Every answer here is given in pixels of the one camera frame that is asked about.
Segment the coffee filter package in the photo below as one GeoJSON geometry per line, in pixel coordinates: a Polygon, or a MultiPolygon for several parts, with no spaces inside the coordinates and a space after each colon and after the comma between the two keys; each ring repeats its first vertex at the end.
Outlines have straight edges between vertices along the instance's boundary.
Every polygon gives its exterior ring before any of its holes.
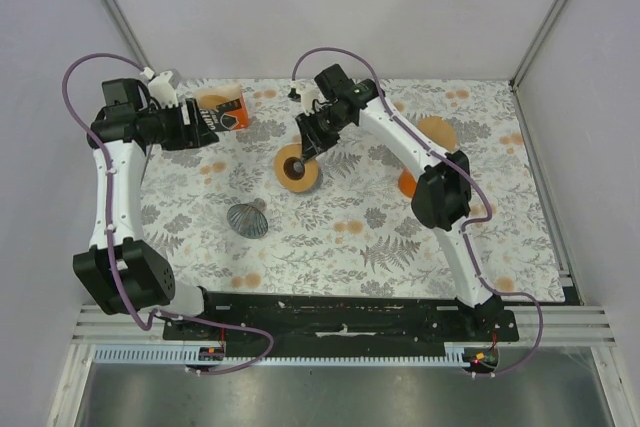
{"type": "Polygon", "coordinates": [[[249,114],[239,83],[201,88],[194,98],[207,126],[216,133],[246,129],[249,114]]]}

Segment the grey glass dripper cone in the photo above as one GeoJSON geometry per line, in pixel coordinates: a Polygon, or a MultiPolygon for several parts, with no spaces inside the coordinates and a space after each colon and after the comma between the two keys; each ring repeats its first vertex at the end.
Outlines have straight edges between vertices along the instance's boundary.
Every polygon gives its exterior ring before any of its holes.
{"type": "Polygon", "coordinates": [[[238,235],[247,239],[260,239],[269,230],[269,223],[264,214],[265,208],[266,203],[260,198],[248,203],[235,204],[227,211],[227,222],[238,235]]]}

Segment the orange glass carafe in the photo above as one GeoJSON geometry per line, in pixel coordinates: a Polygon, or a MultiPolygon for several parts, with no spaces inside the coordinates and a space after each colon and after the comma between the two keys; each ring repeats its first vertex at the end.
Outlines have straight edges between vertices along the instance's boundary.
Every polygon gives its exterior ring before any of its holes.
{"type": "Polygon", "coordinates": [[[404,196],[412,198],[416,191],[417,182],[411,173],[404,169],[398,177],[397,186],[404,196]]]}

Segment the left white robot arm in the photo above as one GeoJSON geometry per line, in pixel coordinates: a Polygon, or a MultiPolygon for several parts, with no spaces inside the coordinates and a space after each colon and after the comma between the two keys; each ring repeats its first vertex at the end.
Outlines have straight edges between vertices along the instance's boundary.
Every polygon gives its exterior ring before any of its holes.
{"type": "Polygon", "coordinates": [[[98,178],[96,219],[89,248],[74,256],[73,270],[105,314],[158,308],[186,315],[188,331],[206,340],[219,331],[220,315],[205,306],[202,288],[177,281],[169,261],[145,241],[141,185],[153,146],[185,151],[219,137],[195,99],[178,98],[175,72],[144,73],[146,82],[102,84],[105,105],[88,137],[98,178]]]}

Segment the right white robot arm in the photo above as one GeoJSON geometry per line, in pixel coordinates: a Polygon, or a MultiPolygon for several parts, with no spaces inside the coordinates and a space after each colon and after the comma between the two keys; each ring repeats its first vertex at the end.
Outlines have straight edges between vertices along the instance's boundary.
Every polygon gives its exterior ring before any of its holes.
{"type": "Polygon", "coordinates": [[[349,125],[364,129],[398,158],[416,181],[411,210],[433,230],[454,278],[455,300],[462,311],[458,328],[467,339],[483,339],[504,309],[499,294],[482,276],[480,258],[467,232],[471,223],[469,159],[460,150],[450,153],[431,141],[387,100],[373,79],[359,83],[334,64],[314,78],[314,89],[293,81],[289,98],[298,101],[296,117],[302,151],[309,163],[337,145],[349,125]]]}

